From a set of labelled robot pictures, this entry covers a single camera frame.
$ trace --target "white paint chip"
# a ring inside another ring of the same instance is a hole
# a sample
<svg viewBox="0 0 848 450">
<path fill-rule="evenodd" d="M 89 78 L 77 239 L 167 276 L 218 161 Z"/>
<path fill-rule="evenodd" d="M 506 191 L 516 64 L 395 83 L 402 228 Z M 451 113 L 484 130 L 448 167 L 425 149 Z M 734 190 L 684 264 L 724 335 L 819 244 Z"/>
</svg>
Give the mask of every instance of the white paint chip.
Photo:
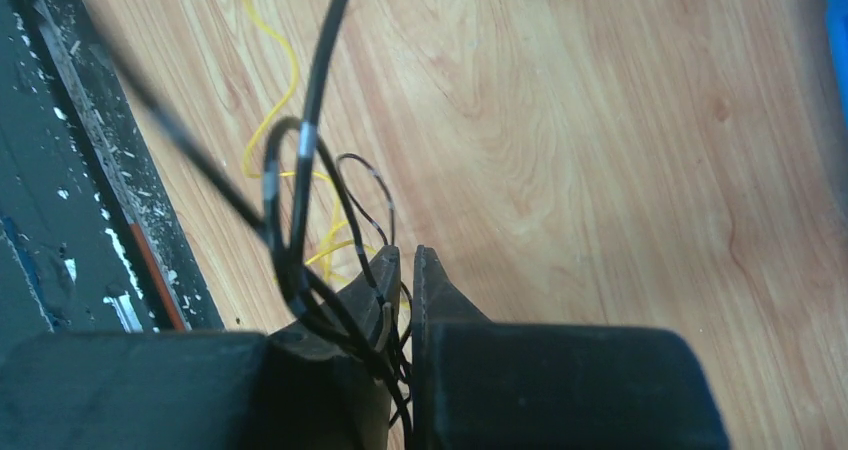
<svg viewBox="0 0 848 450">
<path fill-rule="evenodd" d="M 127 252 L 124 249 L 124 246 L 121 245 L 121 240 L 118 238 L 118 234 L 115 233 L 111 228 L 107 228 L 104 230 L 106 235 L 112 238 L 112 247 L 115 249 L 115 253 L 118 254 L 118 258 L 121 259 L 121 263 L 124 264 L 124 268 L 127 269 L 127 275 L 130 278 L 130 285 L 135 289 L 136 295 L 138 295 L 139 300 L 144 299 L 144 293 L 141 291 L 141 288 L 138 286 L 138 277 L 136 277 L 135 272 L 132 269 L 132 265 L 130 261 L 127 260 Z"/>
<path fill-rule="evenodd" d="M 71 276 L 71 280 L 77 283 L 77 261 L 73 258 L 66 258 L 65 268 L 68 269 L 68 275 Z"/>
</svg>

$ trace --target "wooden surface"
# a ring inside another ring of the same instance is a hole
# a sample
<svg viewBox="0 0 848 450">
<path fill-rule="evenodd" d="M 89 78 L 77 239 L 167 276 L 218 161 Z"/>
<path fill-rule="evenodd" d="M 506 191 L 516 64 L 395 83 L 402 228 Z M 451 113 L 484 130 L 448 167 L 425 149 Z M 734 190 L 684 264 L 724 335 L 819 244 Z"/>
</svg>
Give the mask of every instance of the wooden surface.
<svg viewBox="0 0 848 450">
<path fill-rule="evenodd" d="M 327 1 L 257 6 L 306 64 Z M 282 50 L 239 0 L 90 2 L 258 204 L 238 162 L 285 90 Z M 848 168 L 824 8 L 352 0 L 322 131 L 386 174 L 407 263 L 436 247 L 488 315 L 672 328 L 738 448 L 844 448 Z M 258 242 L 143 127 L 224 321 L 286 324 Z"/>
</svg>

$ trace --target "yellow cable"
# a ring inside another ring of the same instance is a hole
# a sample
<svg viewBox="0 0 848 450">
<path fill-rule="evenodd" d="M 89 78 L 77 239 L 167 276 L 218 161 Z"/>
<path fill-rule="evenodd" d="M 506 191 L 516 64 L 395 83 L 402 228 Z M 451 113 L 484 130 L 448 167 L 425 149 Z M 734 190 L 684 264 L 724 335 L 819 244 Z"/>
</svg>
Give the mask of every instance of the yellow cable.
<svg viewBox="0 0 848 450">
<path fill-rule="evenodd" d="M 242 156 L 241 161 L 241 170 L 245 177 L 247 178 L 260 178 L 261 175 L 259 173 L 253 172 L 250 169 L 251 157 L 253 156 L 253 152 L 256 149 L 256 146 L 259 144 L 259 140 L 268 130 L 268 127 L 271 125 L 271 121 L 274 119 L 274 116 L 280 112 L 280 110 L 291 100 L 292 95 L 294 95 L 294 91 L 297 88 L 298 80 L 300 79 L 300 67 L 297 64 L 297 56 L 294 54 L 294 50 L 292 49 L 289 41 L 283 37 L 282 35 L 275 32 L 268 24 L 262 20 L 262 17 L 259 16 L 259 12 L 256 11 L 256 7 L 253 5 L 253 0 L 242 0 L 242 4 L 244 5 L 245 10 L 247 11 L 247 15 L 250 20 L 256 25 L 261 31 L 265 34 L 272 37 L 274 40 L 279 42 L 279 44 L 283 47 L 283 50 L 286 52 L 286 56 L 289 60 L 289 68 L 291 73 L 291 80 L 289 81 L 289 88 L 286 90 L 286 93 L 283 95 L 283 98 L 277 102 L 276 105 L 265 115 L 265 118 L 262 120 L 262 123 L 259 124 L 259 127 L 250 137 L 250 140 L 247 142 L 247 146 L 244 149 L 244 154 Z M 323 180 L 329 184 L 332 184 L 332 179 L 329 176 L 320 173 L 313 172 L 313 176 L 316 178 Z M 295 172 L 282 172 L 280 176 L 283 178 L 289 178 L 295 176 Z M 313 255 L 306 261 L 306 265 L 311 265 L 315 262 L 319 262 L 321 265 L 324 281 L 335 280 L 346 284 L 349 280 L 347 280 L 342 275 L 339 275 L 336 272 L 333 272 L 333 253 L 342 249 L 344 247 L 353 245 L 353 240 L 345 240 L 340 243 L 336 243 L 336 235 L 338 232 L 343 229 L 346 225 L 348 225 L 347 220 L 342 220 L 341 218 L 341 201 L 339 200 L 338 194 L 336 194 L 336 198 L 333 201 L 333 215 L 332 220 L 330 222 L 330 231 L 324 238 L 321 239 L 321 242 L 318 244 L 318 253 Z M 365 248 L 372 252 L 376 253 L 374 248 L 371 246 L 365 245 Z"/>
</svg>

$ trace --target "wooden table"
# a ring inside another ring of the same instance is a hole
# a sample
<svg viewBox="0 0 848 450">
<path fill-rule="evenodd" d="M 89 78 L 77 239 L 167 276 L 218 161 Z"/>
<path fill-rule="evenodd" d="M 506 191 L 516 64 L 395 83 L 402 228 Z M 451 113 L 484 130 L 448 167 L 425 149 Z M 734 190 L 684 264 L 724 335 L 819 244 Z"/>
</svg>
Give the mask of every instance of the wooden table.
<svg viewBox="0 0 848 450">
<path fill-rule="evenodd" d="M 278 44 L 239 0 L 89 1 L 258 205 L 239 161 L 287 86 Z M 327 2 L 257 7 L 305 64 Z M 407 263 L 436 247 L 491 317 L 672 328 L 738 448 L 843 448 L 848 181 L 824 9 L 352 0 L 322 132 L 386 175 Z M 137 117 L 226 324 L 286 324 L 262 247 Z"/>
</svg>

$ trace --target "blue object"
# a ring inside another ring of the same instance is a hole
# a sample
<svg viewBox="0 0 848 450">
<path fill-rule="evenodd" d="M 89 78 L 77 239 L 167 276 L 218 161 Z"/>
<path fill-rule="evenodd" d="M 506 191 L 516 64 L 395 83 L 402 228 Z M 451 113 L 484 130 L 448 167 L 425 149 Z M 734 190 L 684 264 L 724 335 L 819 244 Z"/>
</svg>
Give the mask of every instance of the blue object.
<svg viewBox="0 0 848 450">
<path fill-rule="evenodd" d="M 842 94 L 842 111 L 848 124 L 848 0 L 827 2 L 827 31 L 830 34 L 833 67 Z"/>
</svg>

